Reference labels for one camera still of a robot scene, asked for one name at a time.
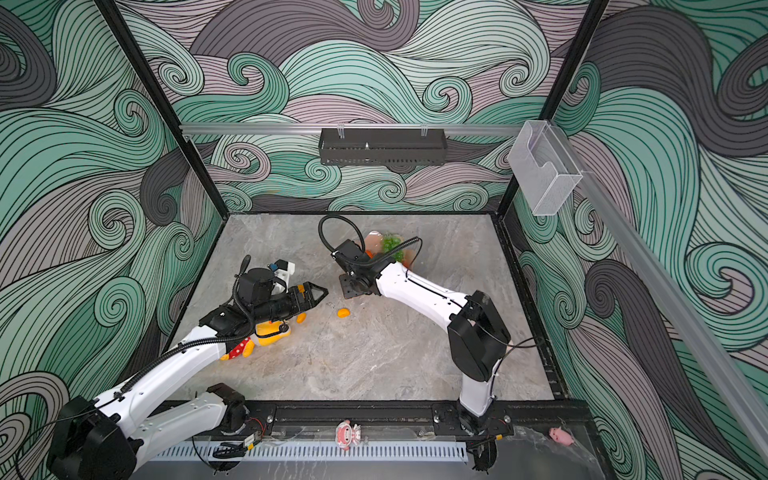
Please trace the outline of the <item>pink scalloped fruit bowl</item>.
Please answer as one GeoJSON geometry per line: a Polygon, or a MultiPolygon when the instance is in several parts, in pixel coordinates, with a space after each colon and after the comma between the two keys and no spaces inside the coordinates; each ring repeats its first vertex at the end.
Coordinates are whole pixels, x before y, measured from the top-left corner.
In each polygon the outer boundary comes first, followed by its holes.
{"type": "Polygon", "coordinates": [[[397,234],[397,233],[382,233],[382,232],[379,232],[379,231],[371,231],[371,232],[368,233],[368,235],[364,239],[364,242],[366,244],[366,249],[365,249],[366,254],[370,258],[374,258],[376,256],[381,256],[381,255],[386,254],[386,253],[382,252],[381,240],[382,240],[382,237],[384,235],[387,235],[387,234],[395,234],[395,235],[399,235],[399,236],[403,237],[404,242],[402,244],[406,244],[406,246],[403,249],[401,249],[401,250],[403,250],[404,253],[405,253],[405,260],[401,264],[405,268],[410,269],[413,266],[413,264],[414,264],[414,262],[415,262],[415,260],[416,260],[416,258],[418,256],[418,254],[419,254],[419,252],[421,250],[421,241],[420,240],[414,240],[413,242],[409,243],[409,238],[406,238],[406,237],[404,237],[401,234],[397,234]]]}

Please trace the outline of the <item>green fake grape bunch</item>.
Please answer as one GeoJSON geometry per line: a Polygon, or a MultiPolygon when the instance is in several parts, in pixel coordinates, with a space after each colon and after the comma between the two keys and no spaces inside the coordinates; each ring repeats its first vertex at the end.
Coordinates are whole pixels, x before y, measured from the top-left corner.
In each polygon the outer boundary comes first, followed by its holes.
{"type": "MultiPolygon", "coordinates": [[[[404,239],[402,236],[395,234],[384,235],[381,240],[382,252],[388,253],[396,250],[403,242],[404,239]]],[[[398,250],[392,255],[392,257],[395,261],[402,263],[405,260],[405,253],[403,250],[398,250]]]]}

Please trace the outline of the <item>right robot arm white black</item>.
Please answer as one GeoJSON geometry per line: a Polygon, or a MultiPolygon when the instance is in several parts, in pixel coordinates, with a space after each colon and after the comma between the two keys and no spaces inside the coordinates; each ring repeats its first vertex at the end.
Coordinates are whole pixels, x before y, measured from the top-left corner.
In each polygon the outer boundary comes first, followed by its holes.
{"type": "Polygon", "coordinates": [[[530,337],[513,342],[486,293],[452,291],[400,262],[400,252],[423,246],[418,236],[402,240],[387,251],[371,251],[358,226],[339,214],[323,216],[317,231],[321,243],[343,270],[340,282],[347,298],[376,295],[396,300],[441,328],[451,359],[462,374],[457,407],[461,428],[471,436],[485,434],[495,401],[495,379],[503,360],[515,350],[535,347],[536,340],[530,337]]]}

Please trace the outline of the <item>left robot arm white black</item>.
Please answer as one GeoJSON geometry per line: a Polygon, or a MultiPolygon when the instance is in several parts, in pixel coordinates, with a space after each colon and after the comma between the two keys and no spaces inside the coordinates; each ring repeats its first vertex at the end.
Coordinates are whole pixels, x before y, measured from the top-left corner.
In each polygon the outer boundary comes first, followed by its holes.
{"type": "Polygon", "coordinates": [[[219,383],[199,397],[158,407],[208,365],[244,352],[252,339],[289,331],[288,320],[329,294],[312,282],[291,286],[292,263],[252,268],[245,257],[228,300],[209,312],[174,348],[110,390],[64,405],[46,467],[58,479],[127,479],[147,461],[201,432],[238,435],[248,422],[242,394],[219,383]]]}

